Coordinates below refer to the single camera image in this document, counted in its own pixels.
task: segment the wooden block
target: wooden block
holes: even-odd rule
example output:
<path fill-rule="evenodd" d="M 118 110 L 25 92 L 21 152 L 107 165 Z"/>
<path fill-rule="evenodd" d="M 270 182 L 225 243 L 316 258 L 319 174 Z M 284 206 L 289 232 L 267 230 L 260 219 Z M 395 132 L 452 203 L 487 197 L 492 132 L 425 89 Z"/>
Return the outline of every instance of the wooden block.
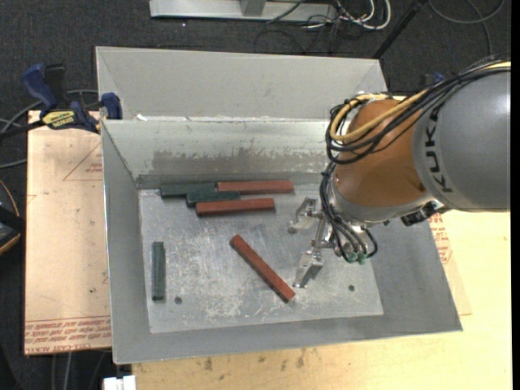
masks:
<path fill-rule="evenodd" d="M 245 240 L 234 236 L 230 246 L 258 273 L 258 275 L 272 288 L 285 302 L 293 299 L 294 291 L 273 271 L 266 262 L 254 251 Z"/>
<path fill-rule="evenodd" d="M 264 193 L 291 193 L 294 191 L 290 180 L 251 180 L 245 182 L 218 182 L 217 190 L 238 191 L 242 195 L 261 195 Z"/>
<path fill-rule="evenodd" d="M 237 191 L 193 191 L 186 196 L 186 205 L 194 207 L 199 202 L 234 201 L 236 199 L 241 199 L 241 195 Z"/>
<path fill-rule="evenodd" d="M 213 182 L 208 183 L 196 183 L 196 184 L 165 184 L 161 185 L 161 197 L 162 198 L 173 198 L 173 197 L 185 197 L 191 192 L 214 192 L 215 184 Z"/>
<path fill-rule="evenodd" d="M 166 250 L 164 243 L 155 241 L 152 244 L 152 300 L 164 299 L 166 277 Z"/>
<path fill-rule="evenodd" d="M 267 211 L 275 209 L 273 198 L 242 199 L 238 201 L 198 202 L 195 212 L 199 217 L 209 215 L 238 214 L 240 212 Z"/>

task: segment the green wooden block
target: green wooden block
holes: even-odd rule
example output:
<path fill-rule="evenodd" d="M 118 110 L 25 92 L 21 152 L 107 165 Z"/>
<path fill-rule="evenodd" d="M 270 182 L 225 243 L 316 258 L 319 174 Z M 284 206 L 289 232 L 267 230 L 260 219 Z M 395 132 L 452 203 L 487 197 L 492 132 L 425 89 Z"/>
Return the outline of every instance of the green wooden block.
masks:
<path fill-rule="evenodd" d="M 194 207 L 198 202 L 232 201 L 236 199 L 241 199 L 241 195 L 237 191 L 193 191 L 188 193 L 188 196 L 186 197 L 186 204 L 189 207 Z"/>
<path fill-rule="evenodd" d="M 215 183 L 165 184 L 161 186 L 161 198 L 185 197 L 190 192 L 214 192 Z"/>
<path fill-rule="evenodd" d="M 152 300 L 162 301 L 166 286 L 166 250 L 164 243 L 155 241 L 152 244 Z"/>

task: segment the blue clamp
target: blue clamp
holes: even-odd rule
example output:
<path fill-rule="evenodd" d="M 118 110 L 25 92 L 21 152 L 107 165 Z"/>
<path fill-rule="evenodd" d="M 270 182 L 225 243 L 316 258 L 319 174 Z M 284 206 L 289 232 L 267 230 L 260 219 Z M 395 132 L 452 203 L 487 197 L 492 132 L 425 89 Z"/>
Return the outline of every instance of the blue clamp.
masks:
<path fill-rule="evenodd" d="M 40 111 L 40 120 L 50 128 L 79 128 L 88 132 L 98 132 L 99 120 L 91 116 L 86 106 L 82 106 L 78 101 L 71 102 L 68 108 L 57 108 L 63 102 L 53 95 L 46 83 L 42 63 L 33 65 L 22 75 L 22 84 L 44 105 L 45 108 Z M 114 93 L 103 94 L 99 103 L 89 107 L 93 106 L 105 107 L 108 119 L 123 118 L 121 104 Z"/>
<path fill-rule="evenodd" d="M 50 86 L 43 77 L 43 64 L 38 63 L 30 67 L 22 75 L 22 84 L 25 89 L 35 98 L 41 101 L 48 111 L 58 105 L 58 100 L 52 94 Z"/>

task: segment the red wooden block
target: red wooden block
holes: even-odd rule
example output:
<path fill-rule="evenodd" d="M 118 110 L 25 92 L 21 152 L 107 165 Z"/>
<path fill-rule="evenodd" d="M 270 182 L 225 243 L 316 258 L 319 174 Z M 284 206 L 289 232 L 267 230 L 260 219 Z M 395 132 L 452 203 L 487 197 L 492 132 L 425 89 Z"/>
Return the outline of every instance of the red wooden block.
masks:
<path fill-rule="evenodd" d="M 218 182 L 217 190 L 238 191 L 242 195 L 261 195 L 264 193 L 291 193 L 294 191 L 290 180 L 251 180 L 245 182 Z"/>
<path fill-rule="evenodd" d="M 245 240 L 234 236 L 230 246 L 258 273 L 258 275 L 273 289 L 285 302 L 293 299 L 295 292 L 273 271 L 266 262 L 254 251 Z"/>
<path fill-rule="evenodd" d="M 199 217 L 210 215 L 238 214 L 240 212 L 266 211 L 275 209 L 273 198 L 240 199 L 235 201 L 198 202 L 195 212 Z"/>

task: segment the wooden table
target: wooden table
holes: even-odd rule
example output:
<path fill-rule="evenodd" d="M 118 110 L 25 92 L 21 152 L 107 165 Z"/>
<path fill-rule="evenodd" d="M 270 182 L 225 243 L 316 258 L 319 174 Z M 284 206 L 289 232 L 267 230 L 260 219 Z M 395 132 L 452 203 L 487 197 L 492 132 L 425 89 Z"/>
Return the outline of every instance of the wooden table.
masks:
<path fill-rule="evenodd" d="M 463 332 L 139 363 L 137 388 L 512 388 L 510 213 L 443 220 L 472 311 Z"/>

